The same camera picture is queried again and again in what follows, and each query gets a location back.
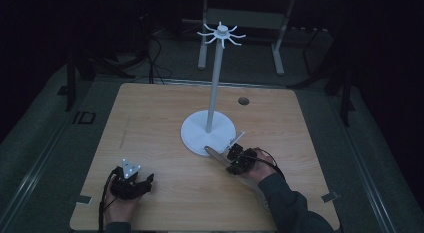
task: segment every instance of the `white stand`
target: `white stand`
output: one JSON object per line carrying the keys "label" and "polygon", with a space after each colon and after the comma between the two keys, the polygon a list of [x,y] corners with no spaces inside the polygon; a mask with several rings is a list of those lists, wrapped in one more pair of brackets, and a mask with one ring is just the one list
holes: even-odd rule
{"label": "white stand", "polygon": [[212,76],[211,96],[208,111],[198,111],[191,114],[183,122],[181,127],[181,138],[188,149],[201,156],[209,156],[205,151],[205,146],[210,146],[218,152],[223,152],[228,144],[236,137],[236,129],[233,122],[224,114],[215,111],[216,96],[218,93],[218,81],[221,71],[221,62],[224,46],[224,41],[228,39],[235,45],[230,37],[242,38],[245,36],[235,36],[230,34],[237,27],[228,30],[227,26],[219,23],[218,29],[213,30],[205,25],[206,29],[213,33],[201,34],[202,36],[213,35],[214,38],[206,44],[218,39],[215,51],[215,62]]}

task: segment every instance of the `wooden table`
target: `wooden table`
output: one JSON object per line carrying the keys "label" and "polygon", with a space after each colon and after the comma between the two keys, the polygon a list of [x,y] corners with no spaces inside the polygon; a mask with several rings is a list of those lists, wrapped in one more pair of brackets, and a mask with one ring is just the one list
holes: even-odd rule
{"label": "wooden table", "polygon": [[[183,121],[208,109],[209,94],[208,86],[123,84],[81,192],[93,199],[76,205],[71,227],[98,228],[103,185],[125,158],[142,165],[142,180],[155,174],[153,189],[141,199],[132,222],[135,230],[274,231],[271,215],[250,187],[181,140]],[[250,103],[240,105],[240,97]],[[291,188],[308,199],[309,209],[339,228],[333,203],[321,199],[328,188],[293,91],[219,87],[216,110],[233,121],[237,132],[246,132],[240,145],[270,152]]]}

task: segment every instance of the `round white base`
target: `round white base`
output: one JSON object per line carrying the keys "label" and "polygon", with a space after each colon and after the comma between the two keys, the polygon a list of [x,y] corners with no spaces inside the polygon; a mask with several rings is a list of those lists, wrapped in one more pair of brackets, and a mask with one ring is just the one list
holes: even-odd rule
{"label": "round white base", "polygon": [[215,111],[211,132],[206,133],[208,111],[191,114],[181,127],[181,138],[187,148],[201,156],[209,156],[205,146],[210,146],[219,153],[223,152],[231,140],[236,137],[233,122],[224,114]]}

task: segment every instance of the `person's hand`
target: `person's hand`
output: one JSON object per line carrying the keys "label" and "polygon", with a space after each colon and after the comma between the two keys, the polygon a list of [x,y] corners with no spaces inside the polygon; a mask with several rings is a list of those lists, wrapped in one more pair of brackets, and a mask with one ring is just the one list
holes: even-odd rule
{"label": "person's hand", "polygon": [[112,195],[112,193],[110,192],[110,186],[114,177],[112,177],[109,182],[105,196],[105,207],[107,208],[104,211],[104,215],[106,224],[109,224],[111,222],[130,223],[134,216],[134,212],[137,209],[138,202],[140,201],[141,196],[131,200],[122,200],[119,198],[116,199],[116,196]]}
{"label": "person's hand", "polygon": [[[265,155],[262,152],[262,150],[258,147],[255,148],[254,150],[257,154],[257,156],[256,156],[257,158],[262,159],[264,161],[267,161],[267,162],[271,163],[272,165],[274,165],[274,162],[273,162],[271,156]],[[267,176],[272,175],[274,173],[276,173],[276,171],[271,166],[269,166],[269,165],[267,165],[267,164],[265,164],[261,161],[256,161],[255,165],[253,166],[253,168],[250,171],[245,172],[245,173],[241,174],[240,176],[252,179],[256,183],[259,183],[263,179],[265,179]]]}

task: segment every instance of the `small hole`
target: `small hole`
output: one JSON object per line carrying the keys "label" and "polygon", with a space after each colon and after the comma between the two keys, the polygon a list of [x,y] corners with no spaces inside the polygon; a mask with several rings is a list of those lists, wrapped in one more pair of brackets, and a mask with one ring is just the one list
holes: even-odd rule
{"label": "small hole", "polygon": [[247,99],[246,97],[240,97],[238,102],[240,103],[240,105],[248,105],[249,99]]}

